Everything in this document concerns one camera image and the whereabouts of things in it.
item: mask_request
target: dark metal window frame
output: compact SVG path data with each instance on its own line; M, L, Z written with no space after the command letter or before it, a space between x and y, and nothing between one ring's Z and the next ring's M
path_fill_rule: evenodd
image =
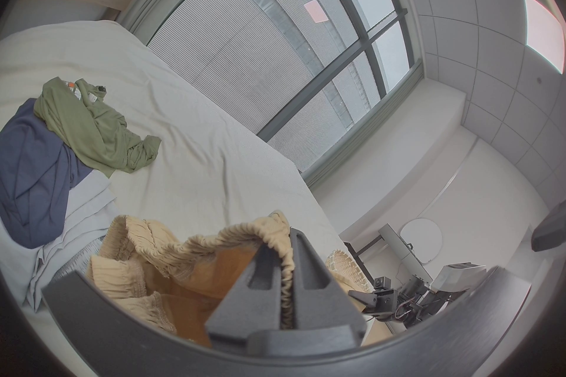
M348 15L354 30L358 35L358 40L349 46L342 54L338 55L328 66L316 75L302 90L300 90L279 112L258 132L258 137L263 141L269 141L277 132L283 128L308 102L316 96L322 89L329 84L342 70L344 70L359 55L365 52L368 63L374 75L379 97L386 96L386 86L383 74L379 67L378 59L375 55L372 43L389 30L394 24L399 23L409 68L414 64L413 48L411 46L409 31L405 15L407 10L401 6L399 0L391 0L394 11L382 19L370 30L366 30L363 20L354 4L353 0L339 0L346 14Z

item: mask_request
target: pile of clothes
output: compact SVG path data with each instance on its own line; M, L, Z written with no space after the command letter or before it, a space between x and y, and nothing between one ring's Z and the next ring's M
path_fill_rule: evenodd
M119 215L110 175L157 157L161 140L129 131L105 94L53 78L0 131L0 269L35 310L53 278L86 271Z

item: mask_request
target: navy blue shirt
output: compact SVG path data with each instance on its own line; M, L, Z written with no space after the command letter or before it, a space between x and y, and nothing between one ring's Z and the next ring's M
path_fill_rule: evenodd
M63 232L69 190L91 172L28 99L0 131L0 219L14 242L43 246Z

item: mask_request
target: ceiling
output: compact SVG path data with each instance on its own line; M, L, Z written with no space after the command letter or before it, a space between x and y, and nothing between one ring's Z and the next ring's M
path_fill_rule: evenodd
M466 93L463 126L554 207L566 197L566 81L525 46L524 1L414 2L427 76Z

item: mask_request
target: bed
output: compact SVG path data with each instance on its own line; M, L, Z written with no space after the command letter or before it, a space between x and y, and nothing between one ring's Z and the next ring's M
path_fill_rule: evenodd
M324 260L345 247L294 164L176 75L111 21L68 22L0 42L0 129L53 77L104 85L105 102L131 131L162 139L157 160L116 171L110 190L123 214L158 219L179 240L281 210ZM95 375L45 306L24 314L47 347L77 376Z

